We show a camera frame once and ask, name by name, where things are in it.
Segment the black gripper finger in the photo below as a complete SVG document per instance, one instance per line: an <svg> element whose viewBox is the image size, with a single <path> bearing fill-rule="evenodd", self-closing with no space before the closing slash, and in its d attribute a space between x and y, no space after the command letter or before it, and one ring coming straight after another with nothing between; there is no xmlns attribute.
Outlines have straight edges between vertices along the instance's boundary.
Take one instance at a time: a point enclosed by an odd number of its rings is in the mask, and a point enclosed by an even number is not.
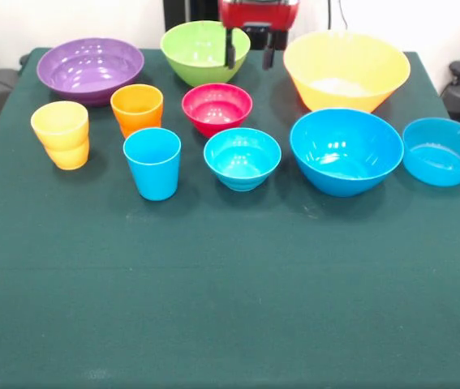
<svg viewBox="0 0 460 389"><path fill-rule="evenodd" d="M233 28L227 28L225 34L225 66L233 69L235 65L235 47L233 44Z"/></svg>
<svg viewBox="0 0 460 389"><path fill-rule="evenodd" d="M275 32L270 31L267 35L266 45L264 47L264 56L262 67L264 70L268 70L273 66L275 53Z"/></svg>

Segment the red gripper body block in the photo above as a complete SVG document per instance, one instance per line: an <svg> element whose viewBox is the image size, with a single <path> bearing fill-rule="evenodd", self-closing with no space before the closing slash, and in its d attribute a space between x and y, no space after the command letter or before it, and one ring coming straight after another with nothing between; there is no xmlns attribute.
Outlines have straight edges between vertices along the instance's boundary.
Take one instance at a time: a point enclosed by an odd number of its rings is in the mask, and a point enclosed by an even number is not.
<svg viewBox="0 0 460 389"><path fill-rule="evenodd" d="M299 1L220 1L225 28L269 28L288 31L299 10Z"/></svg>

